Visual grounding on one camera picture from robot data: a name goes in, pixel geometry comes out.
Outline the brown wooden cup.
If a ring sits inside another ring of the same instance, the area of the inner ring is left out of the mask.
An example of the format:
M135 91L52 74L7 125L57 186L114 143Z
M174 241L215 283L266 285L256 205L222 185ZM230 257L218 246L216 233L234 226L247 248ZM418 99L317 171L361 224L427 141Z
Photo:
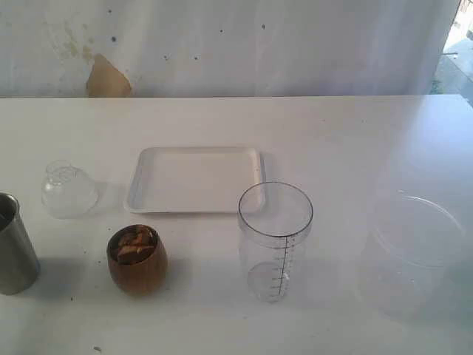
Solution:
M115 259L113 250L118 246L119 238L127 232L135 231L141 226L153 234L155 249L153 253L140 263L121 265ZM164 281L168 268L166 249L158 233L150 226L130 225L117 231L106 247L109 273L118 288L133 296L144 296L155 291Z

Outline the clear dome lid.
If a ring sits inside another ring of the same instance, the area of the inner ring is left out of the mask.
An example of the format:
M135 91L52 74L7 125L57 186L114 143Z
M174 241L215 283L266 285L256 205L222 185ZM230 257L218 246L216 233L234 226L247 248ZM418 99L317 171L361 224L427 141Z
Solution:
M98 202L98 190L88 174L67 160L56 160L45 169L41 202L57 219L72 219L86 214Z

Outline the white rectangular tray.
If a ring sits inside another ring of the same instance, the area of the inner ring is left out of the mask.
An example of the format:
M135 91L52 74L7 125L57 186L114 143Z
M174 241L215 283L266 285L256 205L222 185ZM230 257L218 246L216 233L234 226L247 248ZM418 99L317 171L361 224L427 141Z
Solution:
M249 187L265 180L251 147L149 147L138 156L124 200L135 214L233 214Z

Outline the stainless steel cup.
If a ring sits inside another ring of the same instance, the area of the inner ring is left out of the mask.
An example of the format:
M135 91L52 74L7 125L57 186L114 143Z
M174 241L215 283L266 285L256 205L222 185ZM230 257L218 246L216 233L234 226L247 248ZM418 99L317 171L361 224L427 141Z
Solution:
M14 295L38 278L40 264L20 215L17 199L1 193L1 294Z

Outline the clear measuring jar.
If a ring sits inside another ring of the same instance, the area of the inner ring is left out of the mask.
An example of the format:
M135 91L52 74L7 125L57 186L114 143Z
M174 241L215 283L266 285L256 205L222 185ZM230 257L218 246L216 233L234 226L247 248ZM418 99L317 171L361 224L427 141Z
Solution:
M278 302L299 274L313 204L300 188L268 181L245 190L237 217L239 258L248 287L259 300Z

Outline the large clear plastic container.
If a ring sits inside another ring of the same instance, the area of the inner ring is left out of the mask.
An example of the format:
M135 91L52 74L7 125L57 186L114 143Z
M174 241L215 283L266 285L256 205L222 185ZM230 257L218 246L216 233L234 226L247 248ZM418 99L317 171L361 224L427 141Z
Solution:
M380 196L359 261L362 300L397 320L424 314L465 244L464 228L439 204L404 192Z

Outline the pile of coins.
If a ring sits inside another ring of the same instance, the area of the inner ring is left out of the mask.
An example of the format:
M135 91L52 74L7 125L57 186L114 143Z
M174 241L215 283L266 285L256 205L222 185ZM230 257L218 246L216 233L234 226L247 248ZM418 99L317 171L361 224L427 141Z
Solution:
M152 232L138 226L135 231L127 232L119 238L118 246L113 253L119 264L134 265L148 258L154 249Z

